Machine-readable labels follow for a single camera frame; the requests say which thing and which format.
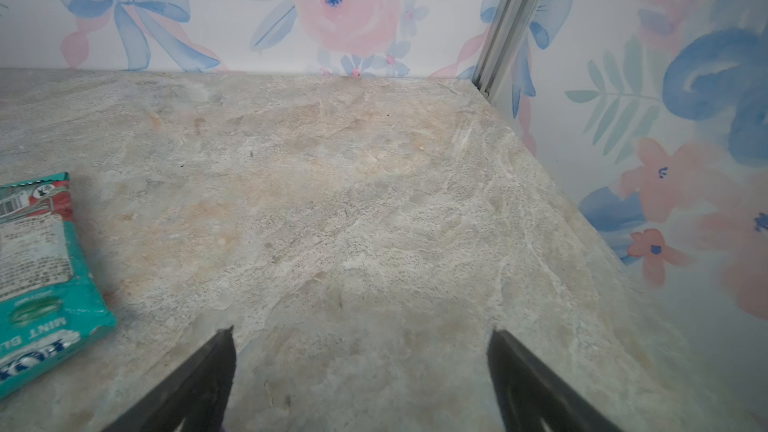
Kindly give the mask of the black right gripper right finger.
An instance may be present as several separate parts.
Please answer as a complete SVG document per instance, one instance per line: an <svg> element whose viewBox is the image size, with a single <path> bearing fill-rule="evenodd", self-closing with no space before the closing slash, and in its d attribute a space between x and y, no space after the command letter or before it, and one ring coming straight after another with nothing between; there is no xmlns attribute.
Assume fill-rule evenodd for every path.
<svg viewBox="0 0 768 432"><path fill-rule="evenodd" d="M507 431L619 429L508 331L492 333L487 362Z"/></svg>

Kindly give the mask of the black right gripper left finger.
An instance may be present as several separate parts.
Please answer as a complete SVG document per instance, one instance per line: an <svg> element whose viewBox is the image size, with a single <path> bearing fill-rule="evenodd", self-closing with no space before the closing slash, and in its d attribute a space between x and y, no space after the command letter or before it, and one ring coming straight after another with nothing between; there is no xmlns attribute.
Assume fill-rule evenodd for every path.
<svg viewBox="0 0 768 432"><path fill-rule="evenodd" d="M223 420L236 370L233 329L218 330L107 431L212 431Z"/></svg>

